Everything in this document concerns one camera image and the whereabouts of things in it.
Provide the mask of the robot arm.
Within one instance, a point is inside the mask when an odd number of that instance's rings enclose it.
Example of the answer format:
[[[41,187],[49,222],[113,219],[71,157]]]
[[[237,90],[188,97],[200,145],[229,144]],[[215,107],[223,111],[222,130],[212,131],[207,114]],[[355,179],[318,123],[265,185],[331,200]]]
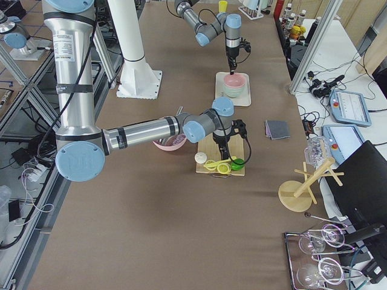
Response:
[[[158,96],[162,71],[152,70],[146,62],[134,1],[124,2],[108,1],[124,60],[117,96],[153,100]],[[215,20],[207,24],[192,9],[198,1],[174,2],[177,17],[194,29],[200,46],[206,46],[224,33],[226,56],[231,76],[234,76],[239,49],[250,45],[240,34],[241,16],[219,12]],[[53,34],[60,105],[55,164],[64,178],[89,181],[102,171],[105,156],[113,150],[182,133],[191,143],[198,143],[212,134],[222,160],[231,159],[237,165],[244,165],[234,161],[235,157],[229,152],[231,136],[239,133],[249,142],[245,124],[232,120],[234,105],[227,97],[216,98],[212,107],[200,115],[180,113],[113,129],[97,127],[90,58],[98,23],[94,1],[42,1],[42,11],[44,23]]]
[[[212,23],[204,22],[193,10],[198,1],[174,1],[174,7],[179,18],[184,19],[195,32],[195,38],[201,47],[208,45],[214,38],[224,33],[226,56],[230,74],[234,74],[238,62],[239,50],[251,52],[251,45],[241,37],[242,20],[239,14],[220,12],[214,15]]]

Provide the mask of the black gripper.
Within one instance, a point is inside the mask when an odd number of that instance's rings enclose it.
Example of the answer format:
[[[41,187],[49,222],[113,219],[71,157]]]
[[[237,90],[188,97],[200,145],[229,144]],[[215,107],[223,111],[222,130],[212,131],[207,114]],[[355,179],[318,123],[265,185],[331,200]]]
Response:
[[[230,137],[239,135],[242,139],[248,142],[246,124],[242,120],[233,120],[231,127],[227,129],[220,129],[220,133],[213,133],[212,138],[218,145],[219,152],[221,154],[221,160],[226,160],[231,157],[228,147]]]
[[[251,44],[249,41],[240,37],[238,39],[226,38],[226,56],[230,68],[230,75],[234,75],[238,62],[236,58],[239,56],[239,50],[245,49],[246,52],[251,53]]]

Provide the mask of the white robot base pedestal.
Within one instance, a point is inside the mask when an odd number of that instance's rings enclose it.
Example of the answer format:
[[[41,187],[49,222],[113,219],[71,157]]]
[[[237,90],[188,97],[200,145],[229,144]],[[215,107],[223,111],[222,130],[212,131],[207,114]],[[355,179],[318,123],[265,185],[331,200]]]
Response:
[[[124,58],[117,96],[157,99],[162,72],[146,61],[134,1],[110,0],[108,5]]]

